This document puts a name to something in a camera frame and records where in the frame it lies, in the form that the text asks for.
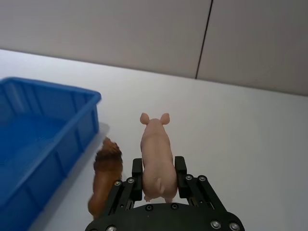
wall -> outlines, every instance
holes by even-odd
[[[308,95],[308,1],[215,0],[198,78]]]
[[[0,49],[195,77],[210,0],[2,0]]]

blue plastic bin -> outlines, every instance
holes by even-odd
[[[98,132],[98,92],[0,81],[0,230],[25,231]]]

pig leg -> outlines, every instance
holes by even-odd
[[[167,198],[165,198],[165,202],[166,202],[166,203],[171,203],[171,202],[172,202],[172,199],[167,199]]]
[[[148,197],[146,195],[144,196],[144,199],[145,199],[146,202],[150,202],[150,200],[151,200],[150,197]]]

pig ear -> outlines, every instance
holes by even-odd
[[[165,124],[168,124],[170,122],[170,116],[169,116],[169,113],[164,113],[162,115],[162,117],[160,118],[160,122],[165,125]]]
[[[146,124],[147,125],[150,122],[150,118],[149,118],[148,114],[142,113],[141,116],[140,116],[140,122],[142,124]]]

plastic toy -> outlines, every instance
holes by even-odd
[[[122,179],[122,153],[118,145],[109,138],[103,141],[103,147],[96,155],[94,170],[93,195],[89,200],[88,209],[96,219],[104,209],[114,182]]]
[[[160,119],[150,120],[146,113],[142,113],[140,122],[146,125],[140,143],[144,166],[144,199],[149,202],[163,197],[166,203],[171,203],[178,187],[170,140],[163,126],[170,122],[169,114],[164,113]]]

